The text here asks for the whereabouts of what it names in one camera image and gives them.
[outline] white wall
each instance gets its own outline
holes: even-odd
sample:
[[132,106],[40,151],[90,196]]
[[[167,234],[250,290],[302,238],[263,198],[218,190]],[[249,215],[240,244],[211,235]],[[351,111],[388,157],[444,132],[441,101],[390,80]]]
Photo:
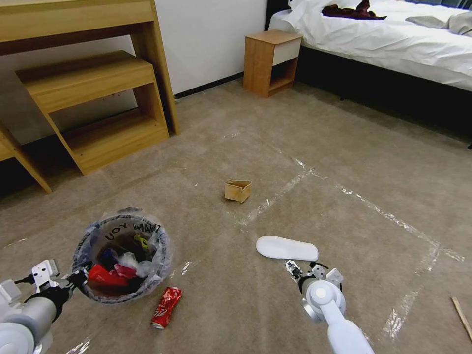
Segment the white wall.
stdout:
[[[266,0],[156,0],[173,93],[243,71],[244,37],[264,28]],[[129,36],[0,57],[0,120],[21,144],[52,134],[14,71],[124,49]],[[131,92],[56,114],[67,129],[136,106]]]
[[266,0],[156,0],[174,93],[239,73],[244,37],[264,30]]

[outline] beige carpet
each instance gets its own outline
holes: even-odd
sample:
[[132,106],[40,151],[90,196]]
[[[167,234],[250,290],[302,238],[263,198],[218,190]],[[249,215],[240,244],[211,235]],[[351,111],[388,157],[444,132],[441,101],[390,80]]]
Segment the beige carpet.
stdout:
[[[50,353],[330,353],[284,262],[256,252],[266,234],[312,242],[341,271],[346,316],[377,353],[469,350],[450,301],[472,319],[465,142],[302,84],[260,99],[233,81],[177,112],[181,135],[57,176],[51,195],[31,185],[0,202],[2,278],[47,258],[65,272],[84,228],[128,206],[175,244],[174,271],[146,298],[109,306],[76,292]],[[223,199],[228,178],[253,181],[245,203]],[[149,321],[166,285],[183,296],[159,331]]]

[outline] crushed soda can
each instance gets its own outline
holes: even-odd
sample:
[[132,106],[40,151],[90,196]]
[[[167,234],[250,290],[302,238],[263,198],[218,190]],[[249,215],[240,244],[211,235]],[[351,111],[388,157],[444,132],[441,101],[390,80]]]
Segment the crushed soda can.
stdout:
[[182,296],[182,290],[175,287],[167,287],[162,295],[159,305],[157,305],[152,316],[151,326],[157,329],[164,329],[169,324],[171,319],[172,309],[177,305],[180,297]]

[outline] wooden nightstand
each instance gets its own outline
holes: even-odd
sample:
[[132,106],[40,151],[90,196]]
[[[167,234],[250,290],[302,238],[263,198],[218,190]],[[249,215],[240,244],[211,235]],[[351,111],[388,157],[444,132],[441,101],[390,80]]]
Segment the wooden nightstand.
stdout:
[[269,97],[291,87],[302,36],[271,30],[246,36],[244,88]]

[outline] gray cloth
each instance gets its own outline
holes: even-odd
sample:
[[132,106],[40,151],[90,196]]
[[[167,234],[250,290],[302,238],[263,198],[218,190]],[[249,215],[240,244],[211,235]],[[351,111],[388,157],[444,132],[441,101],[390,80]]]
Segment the gray cloth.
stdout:
[[433,16],[413,16],[408,17],[406,21],[414,24],[449,30],[449,32],[472,37],[472,12],[464,12],[459,15],[452,15],[449,20],[443,22]]

